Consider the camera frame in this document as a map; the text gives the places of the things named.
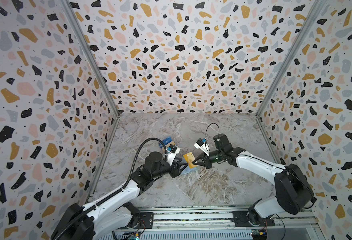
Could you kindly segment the gold card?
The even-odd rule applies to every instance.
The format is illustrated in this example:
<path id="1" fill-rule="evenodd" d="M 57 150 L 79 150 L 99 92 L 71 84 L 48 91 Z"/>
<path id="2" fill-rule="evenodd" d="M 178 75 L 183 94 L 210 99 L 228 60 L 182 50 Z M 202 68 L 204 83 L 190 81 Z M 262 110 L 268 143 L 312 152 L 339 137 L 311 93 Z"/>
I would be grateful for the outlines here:
<path id="1" fill-rule="evenodd" d="M 197 165 L 193 164 L 193 161 L 196 159 L 195 156 L 193 155 L 192 152 L 189 152 L 187 154 L 183 155 L 184 159 L 186 160 L 186 162 L 188 163 L 188 166 L 190 169 L 193 169 L 195 167 L 197 167 Z"/>

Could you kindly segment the green card holder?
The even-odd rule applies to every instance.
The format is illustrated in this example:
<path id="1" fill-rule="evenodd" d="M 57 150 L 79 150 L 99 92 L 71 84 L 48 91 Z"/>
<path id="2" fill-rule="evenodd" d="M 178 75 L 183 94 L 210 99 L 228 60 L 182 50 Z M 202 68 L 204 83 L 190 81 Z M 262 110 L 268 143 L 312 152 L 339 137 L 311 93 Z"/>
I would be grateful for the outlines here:
<path id="1" fill-rule="evenodd" d="M 199 167 L 190 168 L 189 166 L 186 166 L 186 168 L 181 172 L 181 175 L 193 173 L 193 172 L 196 172 L 197 170 L 199 170 Z"/>

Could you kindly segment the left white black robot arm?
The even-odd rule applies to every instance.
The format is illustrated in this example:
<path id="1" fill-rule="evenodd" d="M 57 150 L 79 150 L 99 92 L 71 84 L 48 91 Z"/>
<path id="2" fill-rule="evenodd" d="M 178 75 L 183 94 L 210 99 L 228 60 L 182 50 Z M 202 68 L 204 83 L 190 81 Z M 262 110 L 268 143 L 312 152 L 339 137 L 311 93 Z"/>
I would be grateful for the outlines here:
<path id="1" fill-rule="evenodd" d="M 150 153 L 144 164 L 132 173 L 127 184 L 83 206 L 69 206 L 51 239 L 98 240 L 120 228 L 135 228 L 140 210 L 132 204 L 132 200 L 147 191 L 162 176 L 175 178 L 187 167 L 188 163 L 180 158 L 169 164 L 161 153 Z"/>

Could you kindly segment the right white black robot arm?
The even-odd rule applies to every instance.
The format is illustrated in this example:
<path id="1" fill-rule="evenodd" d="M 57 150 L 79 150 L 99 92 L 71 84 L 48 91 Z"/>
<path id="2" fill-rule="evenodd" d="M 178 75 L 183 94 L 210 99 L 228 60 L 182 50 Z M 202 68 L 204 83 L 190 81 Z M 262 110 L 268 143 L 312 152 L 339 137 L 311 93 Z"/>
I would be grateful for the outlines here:
<path id="1" fill-rule="evenodd" d="M 283 212 L 296 215 L 306 210 L 309 202 L 315 203 L 314 192 L 297 165 L 276 164 L 243 148 L 234 148 L 225 134 L 214 136 L 214 143 L 216 150 L 210 151 L 206 139 L 196 141 L 194 147 L 203 153 L 195 158 L 194 165 L 210 169 L 214 163 L 226 163 L 248 170 L 275 187 L 274 196 L 258 200 L 249 207 L 246 219 L 250 224 L 258 226 L 263 220 Z"/>

